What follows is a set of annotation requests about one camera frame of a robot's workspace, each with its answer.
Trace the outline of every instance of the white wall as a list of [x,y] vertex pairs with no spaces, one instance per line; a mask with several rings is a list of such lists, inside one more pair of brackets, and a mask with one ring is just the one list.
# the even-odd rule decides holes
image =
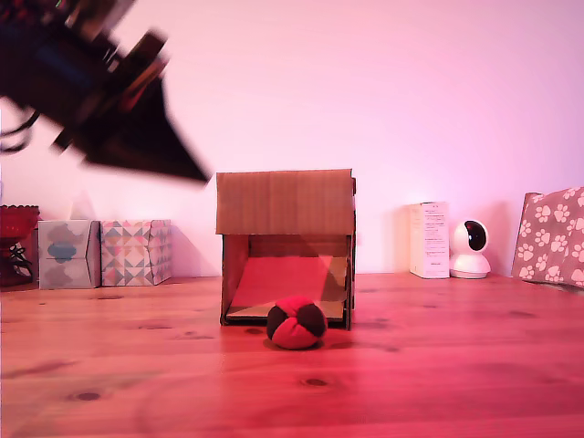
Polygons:
[[[169,36],[173,119],[215,172],[353,168],[359,272],[404,269],[403,206],[444,200],[486,222],[508,274],[524,193],[584,185],[583,14],[579,0],[140,0],[116,35]],[[174,274],[220,273],[214,179],[78,167],[48,148],[56,135],[38,123],[2,158],[5,203],[63,218],[85,192],[99,219],[171,218]]]

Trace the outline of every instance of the paw print pillow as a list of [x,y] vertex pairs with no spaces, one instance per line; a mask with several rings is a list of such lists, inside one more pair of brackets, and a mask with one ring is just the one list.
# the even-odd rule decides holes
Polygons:
[[584,287],[584,187],[526,194],[511,275]]

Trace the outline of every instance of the camera lens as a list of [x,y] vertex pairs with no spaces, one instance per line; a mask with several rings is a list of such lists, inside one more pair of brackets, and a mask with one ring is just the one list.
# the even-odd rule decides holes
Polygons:
[[468,233],[468,244],[474,251],[480,251],[486,245],[486,232],[482,225],[475,221],[464,223]]

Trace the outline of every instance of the tissue box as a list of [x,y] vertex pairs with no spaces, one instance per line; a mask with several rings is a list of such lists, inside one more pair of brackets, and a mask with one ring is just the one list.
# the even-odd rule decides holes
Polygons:
[[39,221],[38,257],[41,289],[99,287],[99,222]]
[[171,221],[101,223],[103,286],[155,286],[171,277]]
[[450,276],[448,204],[410,205],[410,271],[422,278]]

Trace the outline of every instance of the cable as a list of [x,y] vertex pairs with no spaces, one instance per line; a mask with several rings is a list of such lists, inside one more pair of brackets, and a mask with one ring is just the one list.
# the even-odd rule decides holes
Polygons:
[[19,132],[22,132],[23,130],[27,130],[27,129],[29,129],[30,127],[32,127],[32,126],[35,124],[35,122],[38,120],[38,118],[39,118],[39,117],[40,117],[40,112],[38,112],[38,111],[35,111],[35,112],[33,113],[33,115],[32,115],[32,116],[30,116],[30,117],[28,118],[28,120],[27,120],[27,121],[25,121],[25,122],[24,122],[22,125],[20,125],[18,128],[15,128],[15,129],[13,129],[13,130],[9,130],[9,131],[7,131],[7,132],[1,132],[1,131],[0,131],[0,139],[4,139],[4,138],[6,138],[6,137],[10,137],[10,136],[12,136],[12,135],[15,135],[15,134],[17,134],[17,133],[19,133]]
[[31,269],[32,262],[30,260],[26,260],[26,257],[23,253],[26,249],[21,245],[14,245],[10,249],[10,262],[12,262],[13,267],[22,267],[28,271],[29,276],[33,277],[33,271]]
[[[17,152],[22,151],[26,146],[28,146],[28,143],[30,142],[30,139],[32,136],[30,128],[35,124],[35,122],[38,120],[40,115],[41,115],[40,112],[35,111],[18,128],[15,128],[13,130],[9,130],[7,132],[0,131],[0,154],[17,153]],[[14,146],[9,146],[9,147],[5,147],[2,144],[3,138],[13,136],[13,135],[18,134],[20,132],[25,133],[25,138],[22,139],[19,143],[15,144]]]

